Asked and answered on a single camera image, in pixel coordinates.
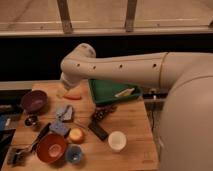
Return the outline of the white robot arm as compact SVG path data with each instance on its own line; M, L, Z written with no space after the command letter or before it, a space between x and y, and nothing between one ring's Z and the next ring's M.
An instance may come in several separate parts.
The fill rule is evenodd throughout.
M77 45L60 62L66 89L83 79L165 91L158 171L213 171L213 53L160 52L98 58Z

